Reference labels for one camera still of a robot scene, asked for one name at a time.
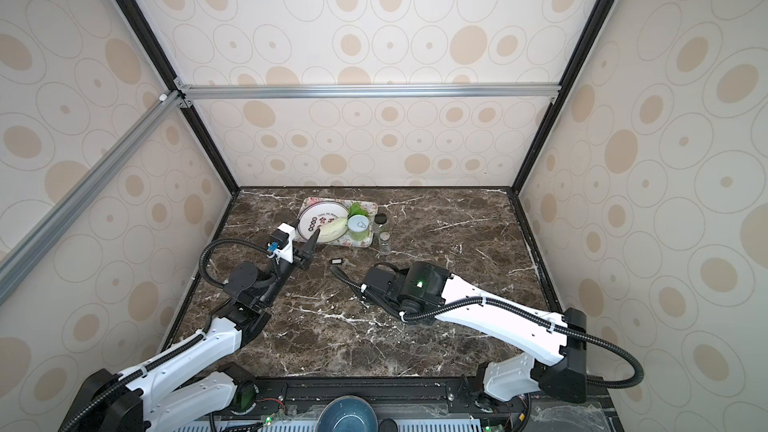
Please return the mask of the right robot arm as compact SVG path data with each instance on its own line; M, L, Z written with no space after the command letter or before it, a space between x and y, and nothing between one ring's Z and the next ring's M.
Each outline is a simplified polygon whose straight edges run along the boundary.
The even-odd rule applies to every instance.
M417 261L407 269L374 264L361 282L339 265L331 272L362 301L379 306L405 324L434 321L457 324L507 343L517 356L480 367L479 392L506 402L518 395L544 392L569 403L583 403L589 386L628 389L642 383L642 364L631 353L586 331L586 316L570 308L546 312L484 291L447 269ZM594 378L586 371L589 346L624 360L632 373L625 379Z

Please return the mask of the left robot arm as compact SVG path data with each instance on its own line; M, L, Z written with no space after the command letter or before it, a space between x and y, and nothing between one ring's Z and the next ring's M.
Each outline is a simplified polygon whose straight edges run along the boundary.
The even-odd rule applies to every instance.
M296 230L281 224L266 245L223 238L202 251L198 272L220 289L226 300L209 314L206 325L154 357L118 373L101 369L80 386L60 428L63 431L173 431L201 416L229 407L252 386L235 373L216 371L195 376L218 360L239 351L268 324L270 309L295 269L311 265L319 236L300 247ZM227 281L208 272L216 248L236 245L265 255L268 265L250 262L235 268Z

